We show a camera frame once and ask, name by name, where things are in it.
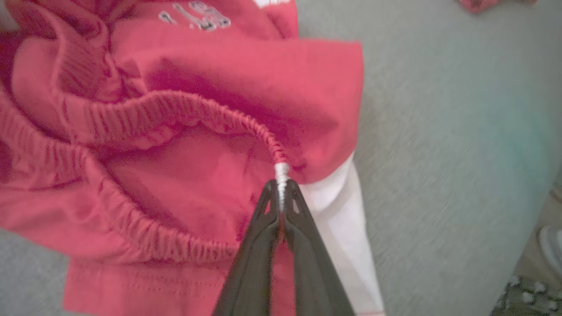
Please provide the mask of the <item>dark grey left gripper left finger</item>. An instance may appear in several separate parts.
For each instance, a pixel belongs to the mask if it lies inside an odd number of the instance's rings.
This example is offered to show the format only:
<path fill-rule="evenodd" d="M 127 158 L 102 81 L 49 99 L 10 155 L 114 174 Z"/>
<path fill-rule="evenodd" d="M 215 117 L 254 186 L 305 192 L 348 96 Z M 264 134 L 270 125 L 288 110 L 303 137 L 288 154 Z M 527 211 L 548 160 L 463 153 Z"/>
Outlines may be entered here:
<path fill-rule="evenodd" d="M 269 180 L 217 299 L 215 316 L 269 316 L 271 272 L 280 232 L 277 182 Z"/>

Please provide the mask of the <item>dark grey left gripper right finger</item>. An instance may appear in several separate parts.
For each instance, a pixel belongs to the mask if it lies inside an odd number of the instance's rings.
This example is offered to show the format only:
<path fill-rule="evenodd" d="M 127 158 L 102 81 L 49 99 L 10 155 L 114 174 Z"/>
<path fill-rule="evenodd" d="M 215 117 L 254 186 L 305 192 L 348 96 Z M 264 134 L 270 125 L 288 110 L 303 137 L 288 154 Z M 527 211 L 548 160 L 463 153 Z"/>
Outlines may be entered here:
<path fill-rule="evenodd" d="M 285 238 L 294 256 L 295 313 L 353 316 L 354 310 L 297 182 L 285 193 Z"/>

